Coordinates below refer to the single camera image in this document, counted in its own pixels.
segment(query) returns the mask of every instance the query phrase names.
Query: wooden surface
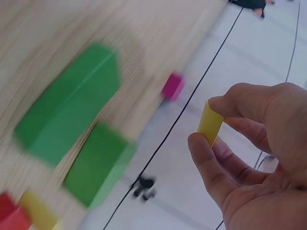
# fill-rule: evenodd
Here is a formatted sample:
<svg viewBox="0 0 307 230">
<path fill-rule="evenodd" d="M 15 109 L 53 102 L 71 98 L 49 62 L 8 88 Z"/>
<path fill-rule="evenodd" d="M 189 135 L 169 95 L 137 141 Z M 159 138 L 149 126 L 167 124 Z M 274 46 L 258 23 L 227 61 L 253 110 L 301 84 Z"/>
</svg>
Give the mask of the wooden surface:
<svg viewBox="0 0 307 230">
<path fill-rule="evenodd" d="M 136 139 L 160 104 L 160 91 L 181 71 L 226 0 L 0 0 L 0 190 L 17 200 L 39 193 L 65 229 L 85 209 L 61 189 L 91 126 L 57 166 L 22 153 L 17 123 L 57 75 L 92 41 L 116 47 L 123 85 L 101 111 L 104 120 Z"/>
</svg>

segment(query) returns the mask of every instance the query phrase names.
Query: finger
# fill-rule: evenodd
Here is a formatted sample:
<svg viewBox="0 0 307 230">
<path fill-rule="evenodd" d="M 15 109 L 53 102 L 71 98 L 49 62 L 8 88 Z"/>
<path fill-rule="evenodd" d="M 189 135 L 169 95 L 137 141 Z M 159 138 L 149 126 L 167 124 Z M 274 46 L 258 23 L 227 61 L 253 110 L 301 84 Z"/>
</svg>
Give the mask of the finger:
<svg viewBox="0 0 307 230">
<path fill-rule="evenodd" d="M 280 163 L 277 164 L 275 172 L 284 172 L 283 167 Z"/>
<path fill-rule="evenodd" d="M 235 131 L 249 139 L 250 142 L 261 151 L 268 154 L 272 153 L 267 139 L 267 130 L 264 124 L 247 118 L 227 118 L 225 119 L 225 122 Z"/>
<path fill-rule="evenodd" d="M 205 187 L 217 205 L 222 208 L 228 195 L 237 185 L 223 171 L 217 162 L 208 141 L 201 133 L 193 133 L 188 139 L 189 150 L 198 168 Z"/>
<path fill-rule="evenodd" d="M 239 83 L 221 97 L 209 100 L 210 107 L 224 117 L 245 117 L 264 123 L 267 109 L 278 87 Z"/>
<path fill-rule="evenodd" d="M 212 150 L 220 165 L 239 184 L 261 184 L 269 176 L 268 173 L 257 171 L 242 161 L 220 137 L 217 137 Z"/>
</svg>

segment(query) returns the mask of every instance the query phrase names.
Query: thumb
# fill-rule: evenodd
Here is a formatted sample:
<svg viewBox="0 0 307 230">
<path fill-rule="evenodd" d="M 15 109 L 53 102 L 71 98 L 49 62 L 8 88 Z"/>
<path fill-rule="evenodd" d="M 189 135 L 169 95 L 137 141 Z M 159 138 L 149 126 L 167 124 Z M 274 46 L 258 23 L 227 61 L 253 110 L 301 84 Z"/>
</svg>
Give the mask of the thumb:
<svg viewBox="0 0 307 230">
<path fill-rule="evenodd" d="M 222 208 L 228 195 L 237 189 L 237 185 L 223 171 L 203 134 L 191 134 L 188 144 L 209 195 Z"/>
</svg>

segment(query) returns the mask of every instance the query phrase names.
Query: hand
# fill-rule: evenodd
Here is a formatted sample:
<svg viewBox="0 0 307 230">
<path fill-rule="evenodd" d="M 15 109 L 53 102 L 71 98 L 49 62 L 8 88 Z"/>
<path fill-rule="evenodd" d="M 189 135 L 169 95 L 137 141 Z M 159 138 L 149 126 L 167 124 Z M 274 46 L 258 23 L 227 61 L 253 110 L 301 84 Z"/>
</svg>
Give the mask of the hand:
<svg viewBox="0 0 307 230">
<path fill-rule="evenodd" d="M 200 133 L 189 149 L 228 230 L 303 230 L 307 226 L 307 92 L 292 84 L 237 84 L 210 107 L 256 147 L 279 160 L 274 173 L 250 168 L 218 138 Z"/>
</svg>

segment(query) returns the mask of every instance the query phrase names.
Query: red block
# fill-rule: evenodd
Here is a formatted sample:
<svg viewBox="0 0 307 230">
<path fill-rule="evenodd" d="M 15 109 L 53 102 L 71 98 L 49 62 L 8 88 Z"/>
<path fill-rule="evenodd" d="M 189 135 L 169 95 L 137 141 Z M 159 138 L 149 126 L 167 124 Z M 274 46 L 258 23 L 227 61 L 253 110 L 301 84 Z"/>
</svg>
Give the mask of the red block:
<svg viewBox="0 0 307 230">
<path fill-rule="evenodd" d="M 172 73 L 164 88 L 162 89 L 162 95 L 171 100 L 175 101 L 183 89 L 184 81 L 178 73 Z"/>
<path fill-rule="evenodd" d="M 16 206 L 7 192 L 0 195 L 0 230 L 27 230 L 31 227 L 27 214 Z"/>
</svg>

